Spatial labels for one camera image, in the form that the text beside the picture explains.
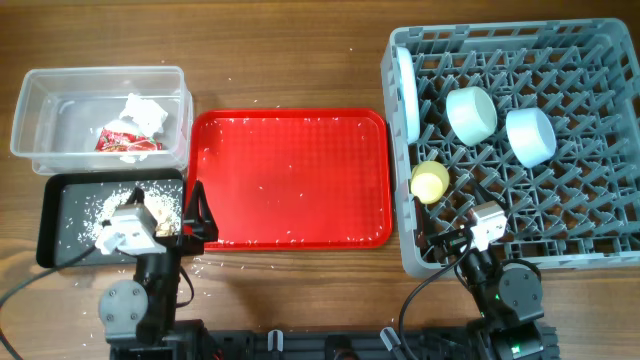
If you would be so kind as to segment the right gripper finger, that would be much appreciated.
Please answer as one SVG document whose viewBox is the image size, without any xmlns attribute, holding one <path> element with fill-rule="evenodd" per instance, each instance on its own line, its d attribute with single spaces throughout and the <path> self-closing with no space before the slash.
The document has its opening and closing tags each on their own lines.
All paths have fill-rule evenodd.
<svg viewBox="0 0 640 360">
<path fill-rule="evenodd" d="M 416 240 L 428 240 L 435 234 L 435 224 L 431 219 L 429 212 L 420 199 L 415 196 L 413 198 L 416 214 Z"/>
<path fill-rule="evenodd" d="M 499 207 L 506 208 L 506 204 L 497 198 L 493 193 L 483 187 L 477 181 L 474 181 L 474 196 L 478 200 L 479 204 L 484 204 L 488 202 L 495 202 Z"/>
</svg>

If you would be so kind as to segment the yellow cup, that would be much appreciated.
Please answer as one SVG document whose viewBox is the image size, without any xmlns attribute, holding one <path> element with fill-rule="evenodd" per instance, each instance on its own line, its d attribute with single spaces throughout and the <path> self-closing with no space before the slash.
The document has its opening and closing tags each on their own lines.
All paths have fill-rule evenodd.
<svg viewBox="0 0 640 360">
<path fill-rule="evenodd" d="M 422 204 L 438 202 L 450 184 L 450 176 L 444 165 L 437 161 L 424 161 L 411 173 L 409 189 Z"/>
</svg>

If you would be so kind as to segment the red snack wrapper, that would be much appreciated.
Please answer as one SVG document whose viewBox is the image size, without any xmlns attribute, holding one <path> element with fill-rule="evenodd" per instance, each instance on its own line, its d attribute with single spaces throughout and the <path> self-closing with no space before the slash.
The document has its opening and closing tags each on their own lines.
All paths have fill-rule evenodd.
<svg viewBox="0 0 640 360">
<path fill-rule="evenodd" d="M 164 148 L 155 139 L 126 132 L 103 129 L 95 147 L 97 152 L 157 151 Z"/>
</svg>

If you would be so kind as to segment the light blue small bowl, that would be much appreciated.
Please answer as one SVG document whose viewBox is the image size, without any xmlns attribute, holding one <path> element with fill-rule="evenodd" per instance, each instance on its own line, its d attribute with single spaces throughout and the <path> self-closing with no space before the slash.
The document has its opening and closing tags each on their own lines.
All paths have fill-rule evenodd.
<svg viewBox="0 0 640 360">
<path fill-rule="evenodd" d="M 557 148 L 555 131 L 540 108 L 510 111 L 505 127 L 511 149 L 524 167 L 535 167 L 554 156 Z"/>
</svg>

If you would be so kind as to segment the mint green bowl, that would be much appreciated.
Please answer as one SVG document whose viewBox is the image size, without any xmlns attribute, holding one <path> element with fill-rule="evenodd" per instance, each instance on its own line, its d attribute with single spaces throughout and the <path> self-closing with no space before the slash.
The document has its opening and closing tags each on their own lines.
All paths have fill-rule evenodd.
<svg viewBox="0 0 640 360">
<path fill-rule="evenodd" d="M 475 146 L 496 131 L 495 105 L 489 94 L 480 87 L 451 91 L 446 97 L 445 108 L 455 136 L 466 146 Z"/>
</svg>

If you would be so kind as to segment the white tissue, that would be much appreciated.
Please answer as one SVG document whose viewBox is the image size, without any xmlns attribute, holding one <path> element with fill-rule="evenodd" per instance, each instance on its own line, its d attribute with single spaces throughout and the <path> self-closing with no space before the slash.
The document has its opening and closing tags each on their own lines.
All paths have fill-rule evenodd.
<svg viewBox="0 0 640 360">
<path fill-rule="evenodd" d="M 163 124 L 167 117 L 168 112 L 156 101 L 143 99 L 138 95 L 130 93 L 125 108 L 116 121 L 114 131 L 155 139 L 154 136 L 156 133 L 163 133 Z"/>
</svg>

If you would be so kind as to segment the light blue plate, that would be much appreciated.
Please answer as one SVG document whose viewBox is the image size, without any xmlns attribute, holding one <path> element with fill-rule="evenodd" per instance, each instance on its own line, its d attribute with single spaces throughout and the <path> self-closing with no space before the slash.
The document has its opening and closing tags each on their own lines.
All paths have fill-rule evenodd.
<svg viewBox="0 0 640 360">
<path fill-rule="evenodd" d="M 401 96 L 404 101 L 407 142 L 413 144 L 420 137 L 420 115 L 414 64 L 408 49 L 397 47 L 396 50 L 400 73 Z"/>
</svg>

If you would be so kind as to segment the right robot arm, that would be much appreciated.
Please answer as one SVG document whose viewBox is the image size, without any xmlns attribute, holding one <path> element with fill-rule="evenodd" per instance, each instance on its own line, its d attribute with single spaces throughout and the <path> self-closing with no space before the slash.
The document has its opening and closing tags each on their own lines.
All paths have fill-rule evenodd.
<svg viewBox="0 0 640 360">
<path fill-rule="evenodd" d="M 509 210 L 474 179 L 479 204 L 460 228 L 438 234 L 427 211 L 416 207 L 415 245 L 436 260 L 452 263 L 419 286 L 453 270 L 471 294 L 480 317 L 459 328 L 423 331 L 427 359 L 558 359 L 556 329 L 539 324 L 544 316 L 541 272 L 523 259 L 499 260 L 493 252 L 507 227 Z"/>
</svg>

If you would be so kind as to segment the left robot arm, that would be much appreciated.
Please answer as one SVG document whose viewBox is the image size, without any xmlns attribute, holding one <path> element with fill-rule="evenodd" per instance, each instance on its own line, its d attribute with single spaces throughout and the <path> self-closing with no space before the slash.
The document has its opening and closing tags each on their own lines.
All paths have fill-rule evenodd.
<svg viewBox="0 0 640 360">
<path fill-rule="evenodd" d="M 157 221 L 136 187 L 129 199 L 103 223 L 97 241 L 104 255 L 120 252 L 136 259 L 131 280 L 111 285 L 99 302 L 111 359 L 222 359 L 224 352 L 200 319 L 178 321 L 176 310 L 181 280 L 190 278 L 181 265 L 184 256 L 204 253 L 219 230 L 204 186 L 196 181 L 178 232 L 159 236 Z"/>
</svg>

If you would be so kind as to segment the grey dishwasher rack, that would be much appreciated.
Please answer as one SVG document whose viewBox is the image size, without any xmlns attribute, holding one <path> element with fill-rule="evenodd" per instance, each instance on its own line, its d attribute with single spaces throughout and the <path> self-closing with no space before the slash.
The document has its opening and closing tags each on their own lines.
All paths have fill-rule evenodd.
<svg viewBox="0 0 640 360">
<path fill-rule="evenodd" d="M 420 137 L 407 142 L 397 47 L 409 50 L 418 92 Z M 495 252 L 543 269 L 633 266 L 639 261 L 639 63 L 627 26 L 615 18 L 401 27 L 380 65 L 391 132 L 392 192 L 407 274 L 444 266 L 415 245 L 409 184 L 424 161 L 444 165 L 450 184 L 425 205 L 437 233 L 461 226 L 476 180 L 510 215 Z M 533 168 L 515 157 L 506 130 L 475 146 L 454 134 L 447 95 L 477 86 L 499 117 L 540 108 L 557 139 L 554 156 Z"/>
</svg>

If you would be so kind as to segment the spilled rice pile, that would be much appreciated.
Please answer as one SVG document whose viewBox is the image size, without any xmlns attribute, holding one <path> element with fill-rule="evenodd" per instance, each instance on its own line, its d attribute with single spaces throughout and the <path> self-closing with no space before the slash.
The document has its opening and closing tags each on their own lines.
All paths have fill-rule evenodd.
<svg viewBox="0 0 640 360">
<path fill-rule="evenodd" d="M 102 223 L 111 218 L 118 206 L 125 204 L 135 187 L 145 192 L 146 207 L 154 198 L 175 199 L 180 205 L 181 213 L 183 188 L 182 183 L 177 180 L 90 184 L 88 188 L 90 194 L 81 196 L 84 206 L 83 219 L 77 223 L 79 230 L 76 240 L 81 245 L 93 244 L 103 229 Z"/>
</svg>

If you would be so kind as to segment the black tray bin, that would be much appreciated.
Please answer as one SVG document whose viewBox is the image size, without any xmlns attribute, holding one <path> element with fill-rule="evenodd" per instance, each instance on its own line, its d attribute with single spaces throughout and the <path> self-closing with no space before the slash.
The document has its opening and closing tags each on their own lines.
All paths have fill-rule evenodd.
<svg viewBox="0 0 640 360">
<path fill-rule="evenodd" d="M 43 268 L 53 268 L 83 253 L 92 245 L 81 245 L 76 240 L 83 219 L 82 195 L 89 195 L 90 184 L 123 183 L 148 180 L 184 181 L 176 169 L 124 170 L 96 173 L 59 174 L 51 177 L 45 186 L 36 262 Z"/>
</svg>

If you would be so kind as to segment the red serving tray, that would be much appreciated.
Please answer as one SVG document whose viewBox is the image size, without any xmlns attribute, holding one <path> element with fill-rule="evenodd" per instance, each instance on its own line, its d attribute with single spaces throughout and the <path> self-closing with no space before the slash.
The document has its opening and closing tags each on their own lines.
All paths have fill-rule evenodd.
<svg viewBox="0 0 640 360">
<path fill-rule="evenodd" d="M 219 229 L 208 252 L 376 248 L 393 231 L 387 126 L 366 108 L 205 112 L 195 182 Z"/>
</svg>

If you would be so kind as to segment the clear plastic bin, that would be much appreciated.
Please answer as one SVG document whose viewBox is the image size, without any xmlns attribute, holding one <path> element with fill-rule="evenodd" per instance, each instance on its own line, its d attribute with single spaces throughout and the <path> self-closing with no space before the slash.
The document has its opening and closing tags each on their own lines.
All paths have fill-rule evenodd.
<svg viewBox="0 0 640 360">
<path fill-rule="evenodd" d="M 156 101 L 168 117 L 154 138 L 158 151 L 97 152 L 103 129 L 114 131 L 128 95 Z M 35 173 L 114 171 L 187 166 L 193 98 L 177 66 L 34 69 L 16 104 L 11 152 Z"/>
</svg>

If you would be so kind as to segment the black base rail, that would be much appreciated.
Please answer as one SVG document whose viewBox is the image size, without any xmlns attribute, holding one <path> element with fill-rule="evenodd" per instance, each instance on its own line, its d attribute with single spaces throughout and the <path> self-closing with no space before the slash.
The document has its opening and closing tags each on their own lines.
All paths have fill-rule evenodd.
<svg viewBox="0 0 640 360">
<path fill-rule="evenodd" d="M 331 360 L 342 346 L 360 359 L 406 359 L 397 344 L 390 345 L 393 329 L 374 332 L 301 332 L 273 330 L 266 334 L 251 331 L 189 331 L 162 345 L 152 347 L 112 346 L 116 359 L 224 359 L 224 360 Z M 407 335 L 408 343 L 420 359 L 482 359 L 480 345 L 462 327 L 425 328 Z"/>
</svg>

